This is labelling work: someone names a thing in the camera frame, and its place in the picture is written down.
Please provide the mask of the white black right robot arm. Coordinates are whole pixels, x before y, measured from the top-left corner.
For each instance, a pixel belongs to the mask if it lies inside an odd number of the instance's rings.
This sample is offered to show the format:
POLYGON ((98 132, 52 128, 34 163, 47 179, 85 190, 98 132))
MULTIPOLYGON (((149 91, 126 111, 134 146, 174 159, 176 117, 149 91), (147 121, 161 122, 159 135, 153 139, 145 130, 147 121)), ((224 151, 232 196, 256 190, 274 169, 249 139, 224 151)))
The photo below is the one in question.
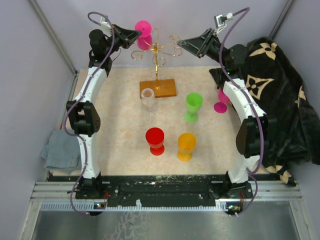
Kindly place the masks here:
POLYGON ((242 67, 247 49, 242 44, 225 48, 218 39, 217 31, 212 28, 177 44, 198 58, 208 56, 221 64, 220 69, 213 71, 213 79, 229 98, 241 121, 235 140, 238 156, 223 181, 224 194, 235 198, 248 181, 253 167, 261 166, 265 150, 270 146, 268 117, 250 95, 243 79, 242 67))

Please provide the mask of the magenta plastic wine glass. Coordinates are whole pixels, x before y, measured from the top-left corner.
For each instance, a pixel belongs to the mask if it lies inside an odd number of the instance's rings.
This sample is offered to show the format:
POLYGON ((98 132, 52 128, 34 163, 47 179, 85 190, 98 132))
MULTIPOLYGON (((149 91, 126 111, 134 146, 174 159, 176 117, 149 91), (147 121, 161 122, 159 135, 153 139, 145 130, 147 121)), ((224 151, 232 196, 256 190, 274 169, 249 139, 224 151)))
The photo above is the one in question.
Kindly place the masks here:
POLYGON ((148 50, 153 44, 152 25, 146 20, 140 20, 135 25, 136 31, 141 31, 141 35, 137 39, 137 46, 141 50, 148 50))

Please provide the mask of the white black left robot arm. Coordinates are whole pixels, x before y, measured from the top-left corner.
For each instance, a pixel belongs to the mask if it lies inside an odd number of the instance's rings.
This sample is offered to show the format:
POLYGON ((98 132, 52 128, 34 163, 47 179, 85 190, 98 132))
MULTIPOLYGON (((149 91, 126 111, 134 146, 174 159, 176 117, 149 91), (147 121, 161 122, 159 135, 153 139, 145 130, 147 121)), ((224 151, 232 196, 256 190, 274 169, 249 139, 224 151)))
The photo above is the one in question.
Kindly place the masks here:
POLYGON ((111 25, 107 34, 100 29, 89 33, 89 63, 88 73, 80 92, 74 100, 66 103, 66 117, 76 137, 81 158, 81 173, 78 182, 92 181, 86 187, 86 192, 97 199, 103 195, 104 186, 95 181, 101 174, 97 160, 97 132, 101 127, 101 118, 95 108, 95 102, 101 86, 108 78, 113 61, 111 55, 120 48, 128 49, 141 36, 140 30, 124 29, 116 24, 111 25))

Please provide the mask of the gold wire wine glass rack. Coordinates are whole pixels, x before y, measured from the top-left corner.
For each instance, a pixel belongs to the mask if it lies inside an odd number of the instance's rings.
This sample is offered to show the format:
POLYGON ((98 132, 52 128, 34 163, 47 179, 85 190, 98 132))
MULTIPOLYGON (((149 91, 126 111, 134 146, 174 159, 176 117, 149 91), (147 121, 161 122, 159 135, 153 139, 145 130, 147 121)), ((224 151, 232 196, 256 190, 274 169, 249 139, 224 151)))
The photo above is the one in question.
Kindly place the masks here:
POLYGON ((155 80, 144 80, 139 82, 140 95, 144 89, 152 89, 155 98, 166 98, 166 97, 176 97, 176 83, 173 78, 169 79, 159 79, 159 68, 166 64, 166 58, 163 55, 171 57, 179 57, 183 54, 183 49, 177 45, 180 37, 177 35, 171 35, 169 37, 172 40, 171 43, 167 45, 159 44, 159 30, 156 27, 151 28, 150 36, 156 32, 156 40, 152 40, 149 43, 146 40, 142 40, 144 44, 148 46, 148 49, 139 49, 131 53, 131 58, 135 61, 140 61, 144 57, 144 53, 152 53, 152 63, 155 67, 155 80))

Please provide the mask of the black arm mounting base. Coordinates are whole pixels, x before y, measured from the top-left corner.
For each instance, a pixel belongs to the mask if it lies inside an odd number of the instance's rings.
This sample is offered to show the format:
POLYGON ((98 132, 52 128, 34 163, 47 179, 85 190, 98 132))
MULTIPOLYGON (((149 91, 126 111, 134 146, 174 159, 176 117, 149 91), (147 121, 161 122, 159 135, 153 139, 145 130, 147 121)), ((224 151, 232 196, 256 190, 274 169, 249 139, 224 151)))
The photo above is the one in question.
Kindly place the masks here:
POLYGON ((242 212, 245 201, 256 196, 248 181, 227 190, 226 175, 99 176, 75 183, 76 177, 49 176, 48 182, 67 184, 76 210, 97 216, 104 211, 179 211, 214 209, 230 215, 242 212))

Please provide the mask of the red plastic wine glass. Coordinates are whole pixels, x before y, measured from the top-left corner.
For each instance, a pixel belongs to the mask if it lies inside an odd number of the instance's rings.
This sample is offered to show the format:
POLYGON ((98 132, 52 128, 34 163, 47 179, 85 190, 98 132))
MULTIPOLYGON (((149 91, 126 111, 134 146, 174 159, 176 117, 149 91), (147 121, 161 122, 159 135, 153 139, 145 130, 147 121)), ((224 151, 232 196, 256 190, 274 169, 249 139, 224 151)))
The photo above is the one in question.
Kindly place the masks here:
POLYGON ((154 156, 160 156, 164 153, 165 134, 162 129, 158 127, 148 129, 145 134, 145 138, 149 145, 150 152, 154 156))

